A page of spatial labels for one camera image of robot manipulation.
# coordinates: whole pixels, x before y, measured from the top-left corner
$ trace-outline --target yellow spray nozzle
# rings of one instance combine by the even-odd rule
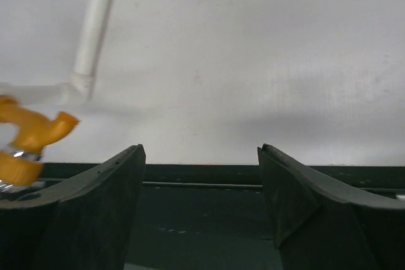
[[[0,123],[12,123],[19,130],[7,149],[0,151],[0,180],[31,185],[42,171],[39,159],[45,146],[66,137],[79,120],[59,112],[56,119],[25,109],[11,96],[0,95]]]

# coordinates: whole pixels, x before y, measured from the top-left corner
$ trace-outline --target yellow nozzle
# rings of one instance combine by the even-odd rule
[[[59,112],[55,120],[20,107],[10,96],[0,95],[0,123],[12,123],[19,127],[12,147],[27,154],[41,155],[46,145],[66,137],[79,120],[66,112]],[[0,151],[0,180],[15,185],[29,186],[42,171],[43,164],[18,158]]]

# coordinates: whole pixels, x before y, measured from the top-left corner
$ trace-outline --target white pvc pipe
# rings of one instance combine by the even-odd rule
[[[10,95],[22,105],[33,104],[81,104],[85,96],[70,83],[56,85],[11,85],[0,83],[0,95]]]
[[[111,2],[112,0],[89,0],[69,83],[34,86],[0,83],[0,95],[12,95],[23,105],[85,102],[90,97]]]
[[[89,0],[74,74],[94,76],[112,0]]]

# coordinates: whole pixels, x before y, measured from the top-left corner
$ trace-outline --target metal hose clamp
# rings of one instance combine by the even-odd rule
[[[42,158],[42,155],[40,154],[29,153],[27,151],[24,151],[23,149],[14,147],[11,144],[8,144],[6,147],[4,147],[3,152],[7,155],[10,155],[11,157],[24,159],[26,161],[40,161]]]

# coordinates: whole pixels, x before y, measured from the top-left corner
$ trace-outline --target white wall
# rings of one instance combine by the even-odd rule
[[[0,80],[66,79],[85,1],[0,0]],[[47,160],[250,164],[266,142],[405,164],[404,47],[404,0],[115,0],[94,100]]]

